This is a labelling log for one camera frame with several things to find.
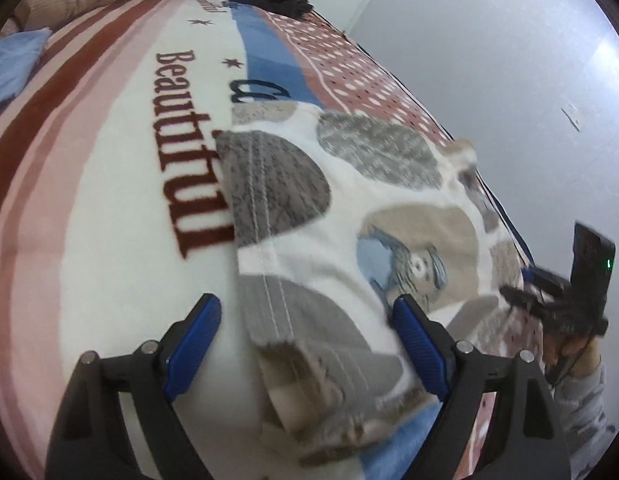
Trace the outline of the grey patterned sleeve forearm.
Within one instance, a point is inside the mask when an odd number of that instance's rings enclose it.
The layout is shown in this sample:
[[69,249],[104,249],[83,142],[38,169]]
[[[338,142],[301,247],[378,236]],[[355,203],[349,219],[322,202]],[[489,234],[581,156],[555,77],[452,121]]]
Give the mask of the grey patterned sleeve forearm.
[[570,454],[571,478],[585,479],[607,452],[615,427],[605,414],[605,364],[589,375],[567,375],[553,398]]

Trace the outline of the right hand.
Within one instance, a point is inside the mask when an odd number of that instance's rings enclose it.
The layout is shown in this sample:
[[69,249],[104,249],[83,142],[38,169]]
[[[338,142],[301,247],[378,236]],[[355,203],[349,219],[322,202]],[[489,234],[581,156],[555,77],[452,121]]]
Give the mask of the right hand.
[[559,377],[571,375],[583,378],[593,374],[601,363],[599,339],[544,333],[546,370],[554,370],[561,359],[567,359],[571,365],[566,372],[560,373]]

